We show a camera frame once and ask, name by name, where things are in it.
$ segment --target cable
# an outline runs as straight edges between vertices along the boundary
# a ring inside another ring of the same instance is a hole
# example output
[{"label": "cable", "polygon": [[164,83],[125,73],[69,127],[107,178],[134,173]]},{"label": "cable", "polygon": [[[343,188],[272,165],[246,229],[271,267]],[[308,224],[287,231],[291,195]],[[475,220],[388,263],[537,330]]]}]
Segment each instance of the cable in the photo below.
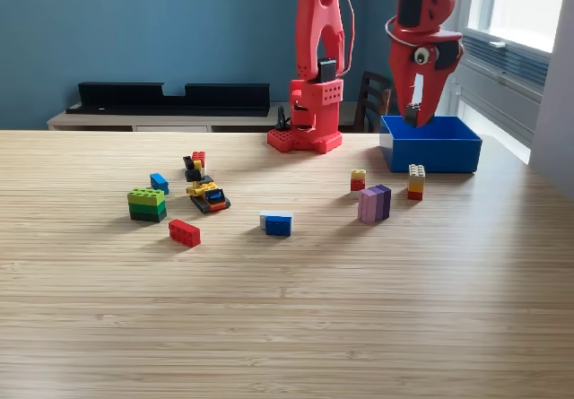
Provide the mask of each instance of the cable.
[{"label": "cable", "polygon": [[349,45],[349,52],[347,53],[347,66],[345,69],[337,75],[337,78],[345,76],[351,70],[352,63],[352,49],[355,45],[355,11],[352,8],[351,0],[347,0],[349,3],[349,8],[351,9],[351,43]]},{"label": "cable", "polygon": [[414,45],[412,43],[409,42],[405,42],[402,39],[399,39],[397,36],[395,36],[393,33],[391,33],[391,30],[388,28],[388,26],[392,23],[394,23],[396,21],[396,15],[391,18],[390,20],[387,21],[387,23],[385,24],[385,30],[387,31],[387,35],[394,41],[397,41],[398,43],[401,43],[403,45],[406,45],[407,47],[411,47],[411,48],[416,48],[418,47],[418,45]]}]

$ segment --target purple lego brick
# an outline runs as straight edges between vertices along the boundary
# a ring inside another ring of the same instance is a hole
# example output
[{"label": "purple lego brick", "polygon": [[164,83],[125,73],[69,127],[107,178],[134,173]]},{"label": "purple lego brick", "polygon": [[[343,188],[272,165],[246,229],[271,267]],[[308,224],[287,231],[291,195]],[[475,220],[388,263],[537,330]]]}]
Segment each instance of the purple lego brick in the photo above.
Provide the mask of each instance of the purple lego brick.
[{"label": "purple lego brick", "polygon": [[376,208],[376,215],[375,221],[382,221],[385,217],[385,213],[383,211],[384,207],[384,198],[385,198],[385,191],[378,186],[372,186],[369,188],[370,191],[377,195],[377,208]]},{"label": "purple lego brick", "polygon": [[382,192],[382,195],[378,196],[377,200],[377,213],[381,216],[377,217],[377,221],[386,220],[391,214],[391,189],[386,186],[376,186],[378,191]]},{"label": "purple lego brick", "polygon": [[361,190],[359,194],[359,220],[367,224],[376,222],[377,193],[370,189]]}]

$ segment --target wooden chair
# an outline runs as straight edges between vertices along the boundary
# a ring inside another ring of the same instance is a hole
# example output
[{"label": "wooden chair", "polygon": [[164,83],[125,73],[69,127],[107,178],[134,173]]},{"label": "wooden chair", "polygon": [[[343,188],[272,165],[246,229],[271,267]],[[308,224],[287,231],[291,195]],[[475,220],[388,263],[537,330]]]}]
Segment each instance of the wooden chair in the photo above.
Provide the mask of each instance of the wooden chair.
[{"label": "wooden chair", "polygon": [[373,72],[362,74],[361,92],[352,126],[353,132],[364,133],[365,118],[367,118],[368,133],[378,133],[380,131],[380,118],[389,114],[389,106],[393,103],[396,103],[396,96],[395,87],[391,80]]}]

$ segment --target white lego brick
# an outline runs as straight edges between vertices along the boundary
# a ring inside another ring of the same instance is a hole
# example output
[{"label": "white lego brick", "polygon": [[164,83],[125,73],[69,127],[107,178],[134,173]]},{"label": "white lego brick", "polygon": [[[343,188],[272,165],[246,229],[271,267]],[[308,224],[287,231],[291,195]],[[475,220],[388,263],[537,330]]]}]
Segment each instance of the white lego brick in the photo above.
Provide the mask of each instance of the white lego brick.
[{"label": "white lego brick", "polygon": [[265,220],[267,217],[291,217],[291,229],[293,229],[293,213],[287,211],[261,211],[259,213],[259,227],[265,230]]}]

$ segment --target white wall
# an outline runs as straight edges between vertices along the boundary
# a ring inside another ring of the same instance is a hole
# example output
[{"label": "white wall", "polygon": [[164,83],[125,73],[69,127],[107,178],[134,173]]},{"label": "white wall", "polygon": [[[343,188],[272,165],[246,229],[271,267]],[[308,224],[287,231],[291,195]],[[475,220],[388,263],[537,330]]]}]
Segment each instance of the white wall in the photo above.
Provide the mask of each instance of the white wall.
[{"label": "white wall", "polygon": [[564,0],[530,166],[574,197],[574,0]]}]

